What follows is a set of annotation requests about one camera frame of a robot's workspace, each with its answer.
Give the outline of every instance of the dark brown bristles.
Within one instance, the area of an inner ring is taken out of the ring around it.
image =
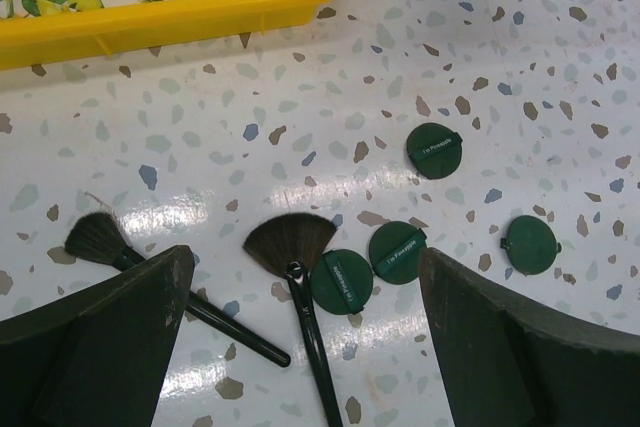
[[[103,265],[112,265],[125,247],[127,241],[120,232],[118,221],[107,212],[81,217],[64,243],[68,254]]]
[[[256,227],[243,248],[269,272],[284,277],[292,262],[313,269],[336,231],[330,220],[314,214],[284,214]]]

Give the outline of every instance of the speckled surface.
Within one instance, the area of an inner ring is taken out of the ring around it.
[[[114,274],[58,248],[95,196],[142,252],[189,244],[194,289],[293,353],[282,370],[184,321],[156,427],[324,425],[289,296],[241,250],[286,211],[362,254],[409,221],[492,280],[640,333],[639,21],[638,0],[334,0],[302,28],[0,73],[0,318]],[[403,153],[427,121],[464,138],[440,181]],[[564,246],[537,277],[499,250],[521,213]],[[346,425],[453,425],[418,291],[376,279],[361,315],[318,313]]]

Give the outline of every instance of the makeup brush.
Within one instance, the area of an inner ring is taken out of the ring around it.
[[[64,250],[89,262],[110,265],[120,272],[146,260],[129,247],[120,231],[118,221],[106,212],[93,212],[81,217],[71,229]],[[287,353],[194,292],[189,293],[189,302],[185,310],[280,367],[288,367],[291,364],[291,357]]]
[[[243,246],[262,267],[289,284],[329,427],[343,424],[313,308],[309,271],[320,261],[336,230],[331,221],[317,215],[285,214],[256,227]]]

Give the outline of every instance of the yellow tray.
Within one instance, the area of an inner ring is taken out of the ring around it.
[[[169,0],[0,21],[0,70],[310,22],[328,0]]]

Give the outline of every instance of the black brush handle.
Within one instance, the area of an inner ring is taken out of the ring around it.
[[[327,416],[329,427],[343,427],[340,416],[340,408],[336,400],[336,391],[331,380],[331,370],[327,353],[324,350],[320,327],[313,309],[313,297],[311,296],[311,285],[307,268],[294,262],[285,271],[285,278],[289,283],[291,297],[298,312],[300,329],[304,346],[307,350],[307,357],[311,364],[311,371],[320,393],[324,413]]]
[[[124,272],[145,260],[142,255],[132,248],[125,247],[112,265],[120,272]],[[234,320],[229,314],[213,306],[194,292],[189,292],[189,302],[185,310],[205,324],[237,340],[242,345],[249,347],[274,364],[280,367],[288,367],[291,365],[291,357],[289,354],[249,330],[240,322]]]

